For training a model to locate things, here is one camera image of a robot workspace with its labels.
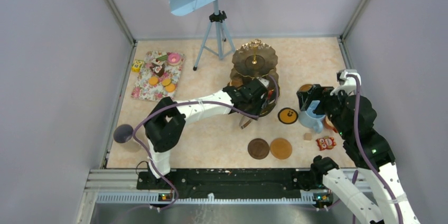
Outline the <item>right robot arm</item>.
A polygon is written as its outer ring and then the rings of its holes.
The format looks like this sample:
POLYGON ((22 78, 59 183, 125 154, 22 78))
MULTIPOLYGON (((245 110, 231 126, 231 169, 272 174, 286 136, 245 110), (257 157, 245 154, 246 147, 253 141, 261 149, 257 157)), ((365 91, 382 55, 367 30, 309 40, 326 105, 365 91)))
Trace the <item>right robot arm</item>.
POLYGON ((374 198, 361 192, 329 157, 314 158, 311 184, 330 189, 361 223, 419 223, 398 176, 394 154, 374 129, 377 113, 360 94, 360 84, 347 80, 336 88, 314 84, 296 95, 301 111, 316 103, 312 111, 330 119, 374 198))

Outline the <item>round golden bun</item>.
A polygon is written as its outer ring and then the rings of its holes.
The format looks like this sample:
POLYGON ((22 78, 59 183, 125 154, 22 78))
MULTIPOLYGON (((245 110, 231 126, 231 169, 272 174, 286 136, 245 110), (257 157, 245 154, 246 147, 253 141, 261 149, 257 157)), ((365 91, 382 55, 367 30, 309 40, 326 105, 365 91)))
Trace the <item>round golden bun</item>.
POLYGON ((229 86, 233 86, 235 88, 240 88, 243 85, 243 81, 239 78, 237 79, 232 79, 229 83, 229 86))

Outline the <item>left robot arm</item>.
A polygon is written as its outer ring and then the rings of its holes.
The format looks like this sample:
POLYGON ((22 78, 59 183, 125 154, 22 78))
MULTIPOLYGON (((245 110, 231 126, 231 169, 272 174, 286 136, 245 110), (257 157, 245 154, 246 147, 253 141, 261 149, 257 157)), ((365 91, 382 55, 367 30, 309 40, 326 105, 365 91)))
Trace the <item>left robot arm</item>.
POLYGON ((143 123, 151 155, 150 183, 157 189, 169 183, 170 151, 178 144, 185 126, 232 113, 258 119, 272 101, 269 87, 269 80, 256 78, 239 88, 226 86, 197 99, 174 101, 171 97, 165 97, 159 101, 143 123))

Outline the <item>pink frosted donut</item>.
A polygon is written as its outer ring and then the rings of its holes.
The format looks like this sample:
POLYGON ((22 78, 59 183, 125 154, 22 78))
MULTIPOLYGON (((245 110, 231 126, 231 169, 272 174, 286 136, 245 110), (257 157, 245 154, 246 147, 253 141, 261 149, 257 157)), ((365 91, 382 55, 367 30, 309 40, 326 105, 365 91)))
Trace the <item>pink frosted donut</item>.
POLYGON ((182 62, 182 56, 179 53, 170 53, 167 57, 167 63, 170 66, 177 66, 182 62))

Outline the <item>black metal tongs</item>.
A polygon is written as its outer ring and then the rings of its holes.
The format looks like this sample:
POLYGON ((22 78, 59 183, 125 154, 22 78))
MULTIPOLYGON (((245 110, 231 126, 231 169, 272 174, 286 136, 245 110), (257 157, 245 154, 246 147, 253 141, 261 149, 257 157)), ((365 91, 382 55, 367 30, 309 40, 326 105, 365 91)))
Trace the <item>black metal tongs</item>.
MULTIPOLYGON (((277 100, 277 91, 275 90, 276 93, 276 98, 275 101, 272 103, 268 103, 267 101, 264 103, 263 108, 259 114, 260 117, 264 117, 267 116, 269 113, 272 112, 272 110, 275 108, 276 106, 276 100, 277 100)), ((245 129, 246 127, 248 127, 251 122, 253 121, 252 118, 243 116, 239 122, 239 128, 240 129, 245 129)))

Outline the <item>orange sprinkled donut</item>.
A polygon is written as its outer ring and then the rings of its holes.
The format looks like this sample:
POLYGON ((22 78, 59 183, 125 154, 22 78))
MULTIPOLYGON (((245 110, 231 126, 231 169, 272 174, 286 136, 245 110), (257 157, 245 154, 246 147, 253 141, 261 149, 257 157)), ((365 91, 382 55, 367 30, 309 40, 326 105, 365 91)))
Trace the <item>orange sprinkled donut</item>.
POLYGON ((276 98, 275 90, 274 89, 269 90, 267 93, 267 102, 272 103, 275 101, 275 98, 276 98))

